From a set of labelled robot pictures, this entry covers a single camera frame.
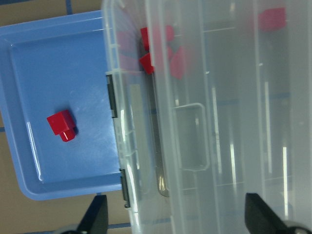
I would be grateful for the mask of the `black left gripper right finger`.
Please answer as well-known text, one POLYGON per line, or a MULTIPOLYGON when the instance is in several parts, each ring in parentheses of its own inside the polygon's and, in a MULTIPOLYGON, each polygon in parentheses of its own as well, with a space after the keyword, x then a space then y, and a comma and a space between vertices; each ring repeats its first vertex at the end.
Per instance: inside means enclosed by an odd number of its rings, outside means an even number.
POLYGON ((257 193, 245 195, 245 226, 250 234, 294 234, 257 193))

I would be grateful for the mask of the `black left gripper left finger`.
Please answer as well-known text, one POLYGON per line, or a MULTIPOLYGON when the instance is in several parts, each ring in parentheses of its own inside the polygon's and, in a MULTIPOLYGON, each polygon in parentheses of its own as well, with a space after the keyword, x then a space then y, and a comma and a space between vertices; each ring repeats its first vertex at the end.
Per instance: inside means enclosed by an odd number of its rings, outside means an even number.
POLYGON ((76 228, 78 234, 106 234, 108 231, 108 202, 106 195, 94 197, 76 228))

